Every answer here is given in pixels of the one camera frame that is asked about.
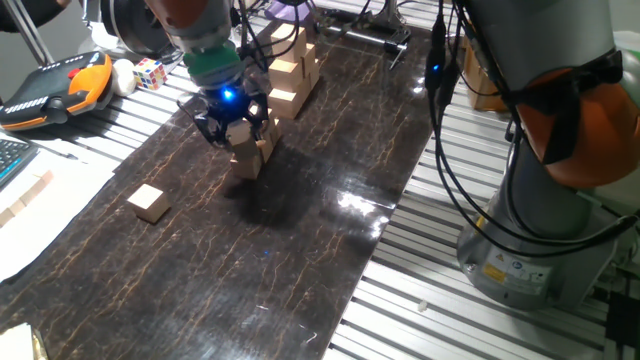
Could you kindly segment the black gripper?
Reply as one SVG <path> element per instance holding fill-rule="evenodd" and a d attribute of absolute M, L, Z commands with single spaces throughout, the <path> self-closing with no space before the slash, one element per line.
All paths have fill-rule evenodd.
<path fill-rule="evenodd" d="M 268 96 L 245 86 L 227 85 L 217 89 L 202 88 L 200 94 L 206 110 L 193 116 L 193 122 L 213 147 L 226 148 L 226 128 L 219 121 L 246 119 L 251 123 L 253 138 L 263 139 L 264 122 L 269 122 Z"/>

